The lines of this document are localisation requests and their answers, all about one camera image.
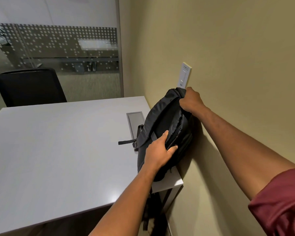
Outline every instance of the black office chair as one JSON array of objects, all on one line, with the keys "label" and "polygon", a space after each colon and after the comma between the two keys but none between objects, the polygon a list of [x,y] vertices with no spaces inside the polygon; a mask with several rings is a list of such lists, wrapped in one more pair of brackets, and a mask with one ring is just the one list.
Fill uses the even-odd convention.
[{"label": "black office chair", "polygon": [[54,69],[2,73],[0,94],[7,107],[67,102]]}]

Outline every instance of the yellow wall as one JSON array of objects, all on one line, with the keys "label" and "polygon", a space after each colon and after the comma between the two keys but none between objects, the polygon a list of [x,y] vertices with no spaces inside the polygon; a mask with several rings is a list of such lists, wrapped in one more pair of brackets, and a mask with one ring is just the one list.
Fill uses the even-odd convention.
[{"label": "yellow wall", "polygon": [[[295,0],[131,0],[130,16],[134,95],[152,107],[186,62],[208,107],[295,162]],[[180,171],[174,235],[263,235],[210,138]]]}]

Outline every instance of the table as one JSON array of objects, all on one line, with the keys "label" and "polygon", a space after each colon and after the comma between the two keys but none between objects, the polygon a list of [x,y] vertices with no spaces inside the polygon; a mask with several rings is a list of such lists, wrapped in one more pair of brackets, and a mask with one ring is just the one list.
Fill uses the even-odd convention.
[{"label": "table", "polygon": [[[131,139],[126,113],[149,110],[144,97],[3,108],[0,233],[114,203],[137,175],[132,145],[118,145]],[[177,174],[153,183],[175,189],[166,204]]]}]

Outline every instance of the person's left hand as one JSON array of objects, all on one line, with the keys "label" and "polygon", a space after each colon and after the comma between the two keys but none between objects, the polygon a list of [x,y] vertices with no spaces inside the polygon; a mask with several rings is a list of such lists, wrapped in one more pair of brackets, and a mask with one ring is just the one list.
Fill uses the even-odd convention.
[{"label": "person's left hand", "polygon": [[145,152],[144,165],[150,170],[155,171],[155,173],[168,162],[178,148],[176,145],[171,147],[168,151],[166,150],[165,141],[167,135],[168,130],[166,130],[159,139],[152,142]]}]

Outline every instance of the white wall switch plate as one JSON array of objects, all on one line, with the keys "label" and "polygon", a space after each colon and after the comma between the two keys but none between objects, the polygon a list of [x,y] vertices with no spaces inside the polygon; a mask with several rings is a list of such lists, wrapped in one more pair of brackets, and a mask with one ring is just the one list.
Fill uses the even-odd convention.
[{"label": "white wall switch plate", "polygon": [[187,65],[185,62],[182,63],[177,87],[180,87],[183,89],[186,88],[186,84],[187,84],[191,69],[192,68],[189,65]]}]

